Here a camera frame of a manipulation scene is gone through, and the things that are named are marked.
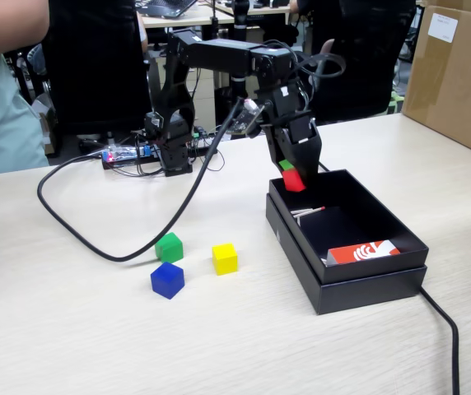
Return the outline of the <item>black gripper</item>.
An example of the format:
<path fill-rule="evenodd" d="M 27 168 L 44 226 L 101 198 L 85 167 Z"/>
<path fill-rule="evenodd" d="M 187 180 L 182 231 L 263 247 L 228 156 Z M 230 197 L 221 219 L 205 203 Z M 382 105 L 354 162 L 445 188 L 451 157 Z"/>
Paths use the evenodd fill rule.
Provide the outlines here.
<path fill-rule="evenodd" d="M 258 125 L 267 138 L 272 163 L 280 172 L 295 168 L 308 187 L 317 178 L 322 141 L 305 99 L 296 84 L 258 89 L 262 107 Z"/>

